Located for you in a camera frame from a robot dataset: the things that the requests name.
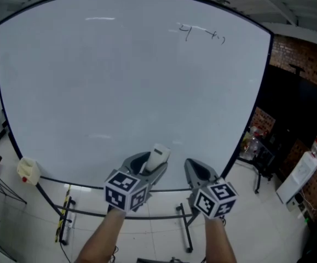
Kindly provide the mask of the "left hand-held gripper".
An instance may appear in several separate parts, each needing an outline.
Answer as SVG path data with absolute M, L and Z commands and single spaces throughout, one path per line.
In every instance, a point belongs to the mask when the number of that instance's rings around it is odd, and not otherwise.
M 152 185 L 157 184 L 166 172 L 168 163 L 164 162 L 155 169 L 146 170 L 146 174 L 139 174 L 142 166 L 148 161 L 150 152 L 141 152 L 124 160 L 122 166 L 129 173 L 113 170 L 104 183 L 104 201 L 121 211 L 137 211 L 149 197 Z

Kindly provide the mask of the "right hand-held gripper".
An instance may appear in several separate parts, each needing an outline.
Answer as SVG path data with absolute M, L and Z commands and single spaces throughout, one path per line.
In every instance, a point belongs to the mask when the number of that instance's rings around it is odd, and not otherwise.
M 192 169 L 199 179 L 218 179 L 214 168 L 196 159 L 187 158 L 184 169 L 189 187 L 193 187 Z M 208 183 L 193 191 L 192 208 L 208 219 L 215 219 L 228 214 L 234 207 L 237 198 L 238 193 L 231 183 L 219 178 L 216 183 Z

